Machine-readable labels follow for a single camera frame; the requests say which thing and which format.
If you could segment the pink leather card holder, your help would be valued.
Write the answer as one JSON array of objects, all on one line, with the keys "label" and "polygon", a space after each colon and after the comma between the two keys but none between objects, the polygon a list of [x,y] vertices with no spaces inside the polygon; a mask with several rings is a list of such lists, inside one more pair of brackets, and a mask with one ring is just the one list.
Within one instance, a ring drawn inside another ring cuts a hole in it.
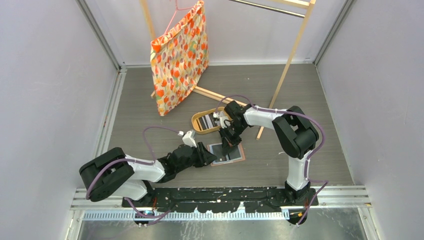
[{"label": "pink leather card holder", "polygon": [[222,143],[209,144],[207,148],[211,154],[217,157],[217,159],[210,164],[213,167],[237,163],[246,159],[241,144],[231,147],[227,155],[223,155]]}]

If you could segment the tan oval card tray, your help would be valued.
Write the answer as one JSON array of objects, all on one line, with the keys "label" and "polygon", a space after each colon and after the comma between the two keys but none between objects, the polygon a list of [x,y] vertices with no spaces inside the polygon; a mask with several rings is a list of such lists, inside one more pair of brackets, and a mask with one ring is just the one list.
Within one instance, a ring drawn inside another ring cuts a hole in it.
[{"label": "tan oval card tray", "polygon": [[222,124],[226,127],[231,121],[232,118],[225,112],[223,106],[218,107],[217,114],[216,109],[213,108],[195,113],[191,118],[192,127],[199,135],[218,131],[222,127]]}]

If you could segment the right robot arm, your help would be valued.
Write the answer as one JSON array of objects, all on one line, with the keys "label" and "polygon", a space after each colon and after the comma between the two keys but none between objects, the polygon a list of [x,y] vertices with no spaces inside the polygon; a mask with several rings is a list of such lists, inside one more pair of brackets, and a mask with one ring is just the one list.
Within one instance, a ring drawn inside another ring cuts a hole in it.
[{"label": "right robot arm", "polygon": [[213,117],[220,121],[219,134],[222,153],[229,154],[242,141],[246,128],[260,126],[275,131],[283,151],[288,155],[288,176],[284,183],[285,198],[291,205],[299,205],[310,189],[309,159],[315,151],[319,133],[298,106],[289,109],[270,109],[257,105],[241,106],[232,101],[223,113]]}]

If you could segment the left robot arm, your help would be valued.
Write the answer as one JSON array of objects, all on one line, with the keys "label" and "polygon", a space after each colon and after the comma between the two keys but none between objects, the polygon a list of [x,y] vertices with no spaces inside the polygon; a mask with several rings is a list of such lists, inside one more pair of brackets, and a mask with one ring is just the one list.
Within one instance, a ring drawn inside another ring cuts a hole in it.
[{"label": "left robot arm", "polygon": [[181,144],[152,162],[132,157],[122,148],[114,147],[85,163],[78,172],[87,190],[87,200],[99,202],[115,196],[148,207],[154,199],[151,183],[167,183],[188,168],[206,167],[215,160],[217,156],[202,142],[196,146]]}]

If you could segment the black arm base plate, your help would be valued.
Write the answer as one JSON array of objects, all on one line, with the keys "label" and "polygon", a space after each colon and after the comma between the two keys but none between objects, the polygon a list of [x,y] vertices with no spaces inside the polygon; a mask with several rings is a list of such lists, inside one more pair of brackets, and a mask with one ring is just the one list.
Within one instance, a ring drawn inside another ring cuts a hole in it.
[{"label": "black arm base plate", "polygon": [[155,208],[159,212],[234,213],[244,207],[246,213],[276,213],[282,207],[305,209],[316,190],[308,189],[298,198],[284,188],[265,187],[156,187],[141,200],[132,200],[136,208]]}]

